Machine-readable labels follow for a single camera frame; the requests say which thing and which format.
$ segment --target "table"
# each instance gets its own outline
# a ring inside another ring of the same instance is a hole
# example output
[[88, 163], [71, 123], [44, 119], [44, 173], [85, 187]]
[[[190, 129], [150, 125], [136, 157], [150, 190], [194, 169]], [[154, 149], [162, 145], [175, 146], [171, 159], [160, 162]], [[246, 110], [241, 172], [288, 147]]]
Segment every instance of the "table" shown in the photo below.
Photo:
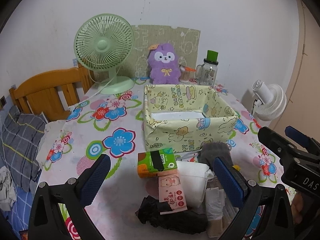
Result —
[[[68, 117], [57, 141], [53, 142], [39, 182], [64, 184], [69, 178], [79, 177], [101, 153], [108, 154], [110, 172], [93, 203], [85, 208], [105, 239], [208, 239], [206, 232], [185, 235], [153, 228], [148, 223], [143, 225], [134, 214], [143, 197], [157, 195], [157, 178], [140, 179], [137, 175], [137, 153], [145, 152], [142, 103], [143, 88], [149, 79], [139, 78], [134, 82], [135, 86], [125, 93], [98, 94], [86, 100]], [[279, 158], [259, 143], [258, 122], [221, 84], [215, 89], [239, 115], [227, 141], [234, 164], [240, 166], [247, 180], [253, 179], [261, 186], [274, 187], [281, 183], [283, 167]], [[84, 99], [95, 92], [91, 88]], [[285, 187], [292, 200], [294, 189]], [[61, 204], [60, 208], [73, 239], [79, 239], [65, 206]]]

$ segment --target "wooden bed frame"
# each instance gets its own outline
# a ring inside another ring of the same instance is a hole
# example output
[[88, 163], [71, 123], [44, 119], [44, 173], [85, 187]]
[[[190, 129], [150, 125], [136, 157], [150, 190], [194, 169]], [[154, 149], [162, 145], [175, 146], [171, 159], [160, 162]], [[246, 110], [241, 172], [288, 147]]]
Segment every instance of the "wooden bed frame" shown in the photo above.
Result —
[[68, 106], [79, 102], [75, 83], [81, 82], [84, 93], [93, 85], [93, 76], [80, 63], [78, 67], [47, 71], [23, 82], [17, 89], [9, 89], [14, 105], [25, 114], [44, 112], [50, 121], [66, 119], [70, 111], [65, 111], [59, 98], [57, 87], [61, 86]]

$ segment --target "gray plaid bedding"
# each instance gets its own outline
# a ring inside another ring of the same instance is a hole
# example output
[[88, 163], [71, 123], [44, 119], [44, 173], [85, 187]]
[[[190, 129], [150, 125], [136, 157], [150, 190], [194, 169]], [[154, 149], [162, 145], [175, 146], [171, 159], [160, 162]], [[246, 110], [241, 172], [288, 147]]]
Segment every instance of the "gray plaid bedding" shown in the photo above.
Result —
[[36, 181], [41, 171], [36, 154], [45, 124], [43, 116], [21, 114], [17, 106], [13, 106], [2, 126], [0, 156], [8, 165], [14, 182], [26, 192], [30, 180]]

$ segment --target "fan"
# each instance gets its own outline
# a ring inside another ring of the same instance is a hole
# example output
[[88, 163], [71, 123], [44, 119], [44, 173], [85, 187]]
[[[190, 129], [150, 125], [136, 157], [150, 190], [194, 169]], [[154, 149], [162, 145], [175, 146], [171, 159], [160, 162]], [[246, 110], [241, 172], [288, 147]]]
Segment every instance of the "fan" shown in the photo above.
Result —
[[78, 30], [74, 42], [77, 60], [89, 70], [109, 71], [109, 79], [98, 87], [100, 93], [118, 94], [134, 86], [131, 78], [117, 76], [116, 72], [116, 66], [129, 56], [133, 42], [130, 24], [114, 14], [92, 17]]
[[252, 90], [262, 103], [255, 110], [260, 120], [272, 121], [283, 113], [287, 97], [281, 86], [277, 84], [266, 85], [261, 80], [257, 80], [252, 85]]

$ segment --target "plush toy eye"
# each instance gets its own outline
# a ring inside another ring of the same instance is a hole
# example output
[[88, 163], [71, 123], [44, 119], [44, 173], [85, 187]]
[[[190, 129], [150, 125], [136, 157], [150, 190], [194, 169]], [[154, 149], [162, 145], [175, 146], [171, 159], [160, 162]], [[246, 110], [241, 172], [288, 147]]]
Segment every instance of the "plush toy eye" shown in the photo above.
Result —
[[156, 61], [161, 61], [162, 57], [163, 57], [162, 52], [157, 51], [157, 52], [155, 53], [155, 60], [156, 60]]
[[170, 59], [170, 61], [173, 61], [174, 60], [174, 54], [172, 52], [168, 52], [167, 53], [167, 57]]

